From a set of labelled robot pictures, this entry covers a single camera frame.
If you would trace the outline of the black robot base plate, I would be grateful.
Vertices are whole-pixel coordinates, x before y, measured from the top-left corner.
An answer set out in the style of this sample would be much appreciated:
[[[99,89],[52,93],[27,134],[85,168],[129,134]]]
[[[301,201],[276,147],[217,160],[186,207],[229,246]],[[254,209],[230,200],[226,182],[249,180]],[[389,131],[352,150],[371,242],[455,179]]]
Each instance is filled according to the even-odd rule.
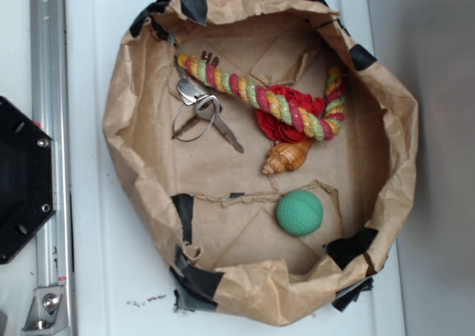
[[[55,212],[53,140],[1,98],[1,264],[10,263]]]

